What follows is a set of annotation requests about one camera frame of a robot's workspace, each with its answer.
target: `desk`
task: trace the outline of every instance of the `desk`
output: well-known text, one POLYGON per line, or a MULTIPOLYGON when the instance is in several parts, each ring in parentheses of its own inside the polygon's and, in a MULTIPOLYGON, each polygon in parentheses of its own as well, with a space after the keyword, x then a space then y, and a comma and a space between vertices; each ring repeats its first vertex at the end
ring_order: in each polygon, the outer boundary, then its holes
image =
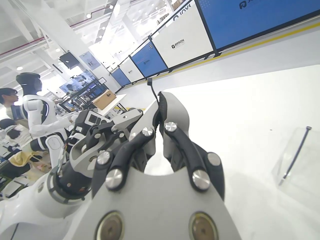
POLYGON ((121 104, 120 102, 123 100, 124 97, 126 97, 127 94, 120 94, 120 95, 117 95, 116 98, 110 103, 107 105, 107 107, 105 107, 103 110, 100 110, 98 109, 98 112, 100 115, 102 116, 105 116, 107 115, 108 113, 111 113, 112 116, 116 116, 117 115, 117 112, 113 111, 114 107, 118 106, 119 108, 123 108, 125 109, 121 104))

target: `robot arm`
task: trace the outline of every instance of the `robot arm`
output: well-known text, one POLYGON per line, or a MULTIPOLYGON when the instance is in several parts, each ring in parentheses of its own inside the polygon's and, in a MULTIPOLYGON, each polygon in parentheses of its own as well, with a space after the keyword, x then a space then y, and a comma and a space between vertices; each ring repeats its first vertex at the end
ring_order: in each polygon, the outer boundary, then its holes
POLYGON ((91 182, 92 201, 64 239, 240 240, 224 203, 219 156, 189 138, 189 116, 170 93, 132 128, 129 140, 101 153, 91 182), (174 173, 143 173, 155 153, 156 129, 174 173))
POLYGON ((60 120, 51 124, 42 124, 43 102, 41 100, 29 100, 24 104, 24 109, 28 113, 28 123, 30 134, 34 137, 49 135, 72 125, 78 113, 69 113, 60 120))

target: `silver bolt head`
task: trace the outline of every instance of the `silver bolt head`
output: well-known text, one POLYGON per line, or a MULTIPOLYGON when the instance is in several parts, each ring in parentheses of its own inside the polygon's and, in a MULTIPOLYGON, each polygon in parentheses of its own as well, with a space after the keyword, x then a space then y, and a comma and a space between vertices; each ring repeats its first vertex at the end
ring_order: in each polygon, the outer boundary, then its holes
POLYGON ((123 174, 120 169, 113 169, 109 171, 105 178, 105 186, 108 189, 117 188, 122 182, 123 174))
POLYGON ((209 152, 207 157, 212 166, 215 166, 215 167, 220 166, 221 159, 216 153, 209 152))
POLYGON ((174 132, 176 131, 177 129, 177 125, 170 121, 170 122, 167 122, 165 125, 164 125, 164 128, 168 131, 168 132, 174 132))
POLYGON ((130 136, 129 136, 129 141, 131 141, 132 139, 134 139, 136 137, 136 133, 132 133, 130 136))
POLYGON ((209 189, 211 183, 210 177, 207 172, 201 169, 195 170, 192 173, 192 181, 194 185, 202 191, 206 191, 207 189, 209 189))
POLYGON ((100 155, 97 157, 97 163, 99 165, 105 165, 109 162, 109 159, 110 159, 110 153, 108 151, 104 151, 100 153, 100 155))
POLYGON ((153 134, 153 130, 152 130, 152 128, 147 128, 147 127, 145 127, 145 128, 143 128, 143 130, 142 130, 142 134, 144 135, 144 136, 146 136, 146 137, 149 137, 149 136, 151 136, 152 134, 153 134))

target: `cardboard box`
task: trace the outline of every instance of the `cardboard box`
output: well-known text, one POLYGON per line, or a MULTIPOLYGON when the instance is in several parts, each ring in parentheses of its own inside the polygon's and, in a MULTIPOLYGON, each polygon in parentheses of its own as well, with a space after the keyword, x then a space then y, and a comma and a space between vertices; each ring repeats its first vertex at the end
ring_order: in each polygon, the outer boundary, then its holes
POLYGON ((99 97, 94 99, 92 103, 95 107, 99 108, 100 110, 105 109, 114 99, 116 96, 112 91, 109 89, 106 90, 103 94, 101 94, 99 97))

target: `cable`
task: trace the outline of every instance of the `cable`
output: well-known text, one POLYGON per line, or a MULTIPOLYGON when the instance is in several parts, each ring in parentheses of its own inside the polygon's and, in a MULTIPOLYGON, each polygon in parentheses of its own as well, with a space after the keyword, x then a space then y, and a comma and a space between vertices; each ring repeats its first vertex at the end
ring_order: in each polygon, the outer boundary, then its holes
POLYGON ((152 78, 148 78, 147 85, 151 86, 152 93, 153 93, 153 95, 154 95, 154 97, 157 100, 157 103, 159 105, 158 97, 157 97, 157 95, 156 95, 156 93, 155 93, 155 91, 154 91, 154 89, 152 87, 152 78))

